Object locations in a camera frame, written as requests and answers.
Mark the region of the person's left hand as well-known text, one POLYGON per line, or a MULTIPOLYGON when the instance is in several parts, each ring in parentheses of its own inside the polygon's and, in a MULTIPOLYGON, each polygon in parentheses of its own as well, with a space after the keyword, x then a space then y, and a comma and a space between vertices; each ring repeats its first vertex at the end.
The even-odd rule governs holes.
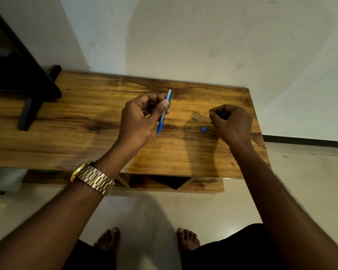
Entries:
POLYGON ((148 92, 128 101, 122 110, 117 141, 133 151, 146 145, 157 126, 157 123, 150 123, 150 113, 166 96, 148 92))

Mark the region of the person's right hand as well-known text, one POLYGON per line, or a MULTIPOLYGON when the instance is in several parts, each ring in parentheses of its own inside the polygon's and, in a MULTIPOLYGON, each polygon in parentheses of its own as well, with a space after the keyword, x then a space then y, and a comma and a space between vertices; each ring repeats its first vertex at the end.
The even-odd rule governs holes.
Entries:
POLYGON ((209 110, 222 118, 222 126, 216 129, 220 138, 231 150, 252 149, 252 117, 238 106, 224 104, 209 110))

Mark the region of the blue pen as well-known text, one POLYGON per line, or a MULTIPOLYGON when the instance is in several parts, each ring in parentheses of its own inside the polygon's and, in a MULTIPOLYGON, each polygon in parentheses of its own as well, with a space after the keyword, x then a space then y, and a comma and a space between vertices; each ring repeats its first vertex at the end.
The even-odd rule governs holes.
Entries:
MULTIPOLYGON (((168 106, 167 106, 167 109, 166 110, 169 110, 170 108, 170 104, 171 104, 171 96, 172 96, 172 90, 169 90, 168 93, 167 93, 167 96, 166 96, 166 100, 168 101, 168 106)), ((162 113, 160 119, 159 119, 159 122, 158 122, 158 127, 157 127, 157 133, 156 133, 156 137, 158 138, 160 133, 162 132, 162 128, 163 128, 163 125, 164 125, 164 119, 165 119, 165 111, 162 113)))

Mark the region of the person's left forearm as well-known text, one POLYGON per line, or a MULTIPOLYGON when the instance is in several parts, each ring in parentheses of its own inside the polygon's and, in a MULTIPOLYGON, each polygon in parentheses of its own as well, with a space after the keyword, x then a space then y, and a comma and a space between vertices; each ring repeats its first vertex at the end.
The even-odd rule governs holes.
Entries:
MULTIPOLYGON (((112 179, 138 152, 116 141, 93 167, 112 179)), ((0 241, 0 270, 61 269, 103 198, 81 180, 68 184, 0 241)))

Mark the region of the person's right forearm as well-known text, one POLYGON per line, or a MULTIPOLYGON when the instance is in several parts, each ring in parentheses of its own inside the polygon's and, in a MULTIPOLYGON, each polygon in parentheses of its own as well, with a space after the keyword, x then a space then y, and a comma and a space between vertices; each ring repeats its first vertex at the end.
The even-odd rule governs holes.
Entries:
POLYGON ((293 198, 253 146, 229 147, 285 267, 338 270, 337 243, 293 198))

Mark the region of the wooden table lower shelf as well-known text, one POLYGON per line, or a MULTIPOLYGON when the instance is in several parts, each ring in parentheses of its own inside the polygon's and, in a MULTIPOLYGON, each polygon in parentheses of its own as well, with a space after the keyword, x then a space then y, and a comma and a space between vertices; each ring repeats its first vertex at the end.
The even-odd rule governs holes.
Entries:
MULTIPOLYGON (((28 170, 23 183, 42 185, 67 185, 72 172, 28 170)), ((113 190, 162 191, 217 194, 225 191, 223 178, 179 177, 121 173, 115 179, 113 190)))

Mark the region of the gold metal wristwatch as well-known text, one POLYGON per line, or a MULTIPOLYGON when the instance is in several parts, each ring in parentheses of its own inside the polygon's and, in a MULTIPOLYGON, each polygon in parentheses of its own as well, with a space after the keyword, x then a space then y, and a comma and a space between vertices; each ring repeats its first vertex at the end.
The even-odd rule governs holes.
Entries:
POLYGON ((70 181, 81 180, 97 190, 101 195, 108 196, 115 182, 93 167, 94 163, 95 161, 89 160, 80 164, 72 173, 70 181))

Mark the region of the person's right foot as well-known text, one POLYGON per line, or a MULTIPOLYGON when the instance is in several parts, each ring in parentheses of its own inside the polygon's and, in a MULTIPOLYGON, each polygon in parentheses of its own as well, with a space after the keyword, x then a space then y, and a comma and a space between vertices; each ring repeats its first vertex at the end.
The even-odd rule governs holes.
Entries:
POLYGON ((195 250, 201 246, 197 234, 188 229, 179 227, 176 231, 176 237, 180 260, 182 260, 185 251, 195 250))

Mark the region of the person's foot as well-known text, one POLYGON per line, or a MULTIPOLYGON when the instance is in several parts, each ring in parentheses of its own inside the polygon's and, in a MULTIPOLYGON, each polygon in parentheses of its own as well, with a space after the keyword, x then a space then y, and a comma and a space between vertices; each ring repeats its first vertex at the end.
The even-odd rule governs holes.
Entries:
POLYGON ((121 242, 121 232, 118 227, 105 231, 94 243, 94 247, 100 250, 109 251, 117 258, 121 242))
POLYGON ((176 237, 180 260, 182 260, 185 251, 195 250, 201 246, 197 234, 188 229, 179 227, 176 231, 176 237))

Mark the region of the black shorts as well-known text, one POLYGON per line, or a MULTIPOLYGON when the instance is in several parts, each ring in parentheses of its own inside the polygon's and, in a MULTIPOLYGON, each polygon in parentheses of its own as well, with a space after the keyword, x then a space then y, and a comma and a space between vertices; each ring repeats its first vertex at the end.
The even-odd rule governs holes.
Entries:
MULTIPOLYGON (((251 224, 226 239, 185 251, 182 270, 285 270, 263 224, 251 224)), ((78 240, 62 270, 116 270, 113 253, 78 240)))

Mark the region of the person's left foot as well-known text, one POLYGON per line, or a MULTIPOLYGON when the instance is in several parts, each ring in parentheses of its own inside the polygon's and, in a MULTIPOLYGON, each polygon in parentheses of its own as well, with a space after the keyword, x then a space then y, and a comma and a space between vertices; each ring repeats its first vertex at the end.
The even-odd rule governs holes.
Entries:
POLYGON ((109 251, 117 258, 121 242, 121 232, 118 227, 105 231, 94 243, 94 247, 100 250, 109 251))

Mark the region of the black television with stand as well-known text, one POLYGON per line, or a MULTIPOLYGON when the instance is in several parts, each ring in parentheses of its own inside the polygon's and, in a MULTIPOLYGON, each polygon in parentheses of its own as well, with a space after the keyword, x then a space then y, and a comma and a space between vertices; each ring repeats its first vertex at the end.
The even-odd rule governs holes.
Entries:
POLYGON ((62 97, 55 84, 61 70, 45 71, 0 15, 0 90, 26 95, 19 130, 28 131, 45 100, 62 97))

